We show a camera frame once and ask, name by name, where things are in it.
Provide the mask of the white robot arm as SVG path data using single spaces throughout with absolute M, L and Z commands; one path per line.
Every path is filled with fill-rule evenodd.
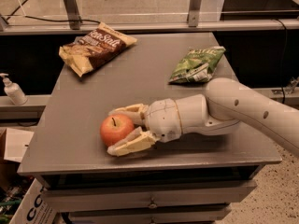
M 112 156 L 142 151 L 158 141 L 178 140 L 187 133 L 232 133 L 241 122 L 299 155 L 299 110 L 225 77 L 209 81 L 203 94 L 164 99 L 151 105 L 129 105 L 110 113 L 126 115 L 137 126 L 107 149 Z

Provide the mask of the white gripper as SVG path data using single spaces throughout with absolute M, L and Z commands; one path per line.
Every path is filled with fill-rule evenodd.
M 155 101 L 150 106 L 144 104 L 119 107 L 108 112 L 109 115 L 123 114 L 129 117 L 135 125 L 143 125 L 135 128 L 125 138 L 107 149 L 111 156 L 125 156 L 152 147 L 159 139 L 167 143 L 177 140 L 182 135 L 180 118 L 176 102 L 171 99 Z

